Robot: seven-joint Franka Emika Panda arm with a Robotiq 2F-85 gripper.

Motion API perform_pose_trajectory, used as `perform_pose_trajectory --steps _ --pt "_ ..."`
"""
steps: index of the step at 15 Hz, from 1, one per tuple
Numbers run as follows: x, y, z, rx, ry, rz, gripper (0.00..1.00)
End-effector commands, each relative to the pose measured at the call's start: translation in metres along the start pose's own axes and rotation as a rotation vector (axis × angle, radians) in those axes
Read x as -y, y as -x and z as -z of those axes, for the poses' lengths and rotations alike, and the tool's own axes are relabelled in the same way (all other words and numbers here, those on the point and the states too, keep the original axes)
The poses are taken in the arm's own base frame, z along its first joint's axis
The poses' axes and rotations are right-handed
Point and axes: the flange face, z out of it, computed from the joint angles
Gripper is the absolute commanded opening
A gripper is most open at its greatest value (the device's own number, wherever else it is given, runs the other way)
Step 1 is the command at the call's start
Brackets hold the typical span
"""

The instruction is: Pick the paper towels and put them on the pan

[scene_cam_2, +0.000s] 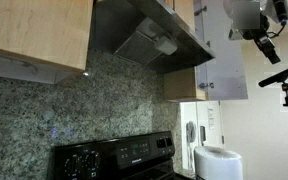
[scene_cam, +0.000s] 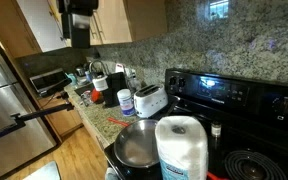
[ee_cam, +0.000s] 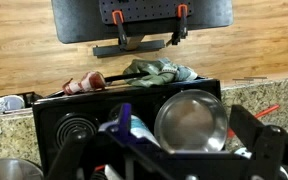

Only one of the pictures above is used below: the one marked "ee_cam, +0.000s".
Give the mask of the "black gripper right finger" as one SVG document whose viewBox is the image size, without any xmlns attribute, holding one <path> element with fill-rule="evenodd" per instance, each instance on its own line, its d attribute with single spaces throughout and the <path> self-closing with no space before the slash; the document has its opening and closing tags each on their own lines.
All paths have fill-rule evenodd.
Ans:
<svg viewBox="0 0 288 180">
<path fill-rule="evenodd" d="M 233 105 L 230 127 L 252 153 L 246 176 L 250 180 L 278 180 L 284 153 L 285 131 L 265 126 L 242 105 Z"/>
</svg>

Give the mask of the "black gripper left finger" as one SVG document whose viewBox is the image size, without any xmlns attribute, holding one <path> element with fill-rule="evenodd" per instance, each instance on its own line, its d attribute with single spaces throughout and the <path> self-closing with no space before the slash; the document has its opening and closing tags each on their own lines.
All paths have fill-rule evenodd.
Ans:
<svg viewBox="0 0 288 180">
<path fill-rule="evenodd" d="M 74 131 L 66 138 L 46 180 L 91 180 L 97 155 L 96 136 L 86 130 Z"/>
</svg>

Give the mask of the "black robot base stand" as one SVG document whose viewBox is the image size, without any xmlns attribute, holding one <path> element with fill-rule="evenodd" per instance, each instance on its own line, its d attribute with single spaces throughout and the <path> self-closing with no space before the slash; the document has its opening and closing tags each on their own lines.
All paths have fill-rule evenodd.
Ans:
<svg viewBox="0 0 288 180">
<path fill-rule="evenodd" d="M 192 30 L 233 24 L 232 0 L 51 0 L 64 44 L 115 39 L 95 46 L 98 58 L 156 51 Z"/>
</svg>

